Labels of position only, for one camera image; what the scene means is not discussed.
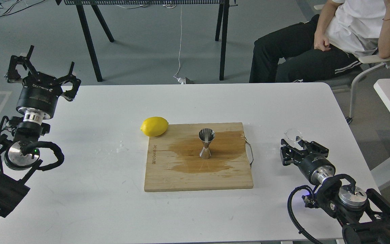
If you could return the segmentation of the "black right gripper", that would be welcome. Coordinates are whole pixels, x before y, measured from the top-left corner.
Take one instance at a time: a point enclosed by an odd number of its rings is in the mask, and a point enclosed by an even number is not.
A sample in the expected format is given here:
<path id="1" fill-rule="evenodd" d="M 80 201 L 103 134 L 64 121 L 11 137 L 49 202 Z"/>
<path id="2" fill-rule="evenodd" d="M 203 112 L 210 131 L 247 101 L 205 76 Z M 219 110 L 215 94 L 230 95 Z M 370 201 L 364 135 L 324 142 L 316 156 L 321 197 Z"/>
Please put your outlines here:
<path id="1" fill-rule="evenodd" d="M 302 150 L 281 139 L 280 156 L 283 166 L 297 165 L 301 173 L 313 185 L 322 184 L 335 175 L 335 166 L 326 158 L 329 149 L 315 141 L 302 140 Z"/>

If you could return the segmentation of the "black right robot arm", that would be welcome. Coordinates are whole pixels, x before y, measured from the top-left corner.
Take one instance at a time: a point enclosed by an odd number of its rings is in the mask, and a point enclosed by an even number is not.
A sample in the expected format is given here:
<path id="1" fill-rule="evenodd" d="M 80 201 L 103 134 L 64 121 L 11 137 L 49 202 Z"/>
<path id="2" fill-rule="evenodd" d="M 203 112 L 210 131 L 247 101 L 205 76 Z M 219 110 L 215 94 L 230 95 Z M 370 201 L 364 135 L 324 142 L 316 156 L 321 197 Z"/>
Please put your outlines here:
<path id="1" fill-rule="evenodd" d="M 281 140 L 281 160 L 284 166 L 294 164 L 315 187 L 296 187 L 289 195 L 287 210 L 291 221 L 314 244 L 320 241 L 310 235 L 297 221 L 291 207 L 295 193 L 307 190 L 302 196 L 305 207 L 321 208 L 342 226 L 347 244 L 390 244 L 390 204 L 375 189 L 362 190 L 347 174 L 335 174 L 327 159 L 329 150 L 317 142 L 300 140 L 301 150 Z"/>

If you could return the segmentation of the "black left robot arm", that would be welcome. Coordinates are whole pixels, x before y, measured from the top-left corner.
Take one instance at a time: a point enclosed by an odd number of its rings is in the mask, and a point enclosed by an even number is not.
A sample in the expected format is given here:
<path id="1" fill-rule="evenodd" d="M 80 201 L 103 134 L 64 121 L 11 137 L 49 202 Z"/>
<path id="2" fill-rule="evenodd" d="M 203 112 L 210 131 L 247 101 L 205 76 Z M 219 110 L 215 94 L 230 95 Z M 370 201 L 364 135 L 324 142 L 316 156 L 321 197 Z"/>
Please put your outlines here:
<path id="1" fill-rule="evenodd" d="M 0 121 L 0 218 L 8 216 L 27 195 L 27 180 L 36 170 L 46 171 L 64 162 L 61 148 L 39 141 L 50 132 L 43 120 L 52 119 L 59 97 L 73 101 L 81 80 L 73 74 L 74 62 L 60 78 L 37 71 L 30 61 L 34 46 L 25 55 L 10 58 L 7 82 L 22 84 L 16 110 L 20 117 Z"/>

